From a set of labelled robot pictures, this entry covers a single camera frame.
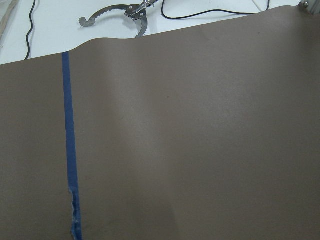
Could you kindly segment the metal reacher grabber tool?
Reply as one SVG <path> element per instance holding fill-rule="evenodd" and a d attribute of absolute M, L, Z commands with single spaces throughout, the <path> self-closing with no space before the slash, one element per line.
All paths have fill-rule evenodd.
<path fill-rule="evenodd" d="M 85 17 L 81 17 L 78 22 L 82 27 L 91 27 L 96 23 L 96 19 L 106 14 L 107 12 L 113 10 L 122 10 L 124 11 L 124 15 L 131 19 L 132 21 L 140 20 L 141 22 L 141 29 L 138 31 L 136 38 L 142 38 L 148 28 L 148 19 L 147 19 L 147 12 L 146 9 L 154 6 L 157 3 L 157 0 L 143 0 L 140 4 L 116 4 L 107 6 L 95 12 L 89 19 Z"/>

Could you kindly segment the brown paper table cover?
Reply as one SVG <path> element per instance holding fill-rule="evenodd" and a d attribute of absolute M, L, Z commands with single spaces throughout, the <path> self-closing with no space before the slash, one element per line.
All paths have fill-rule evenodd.
<path fill-rule="evenodd" d="M 319 15 L 2 65 L 0 237 L 319 239 Z"/>

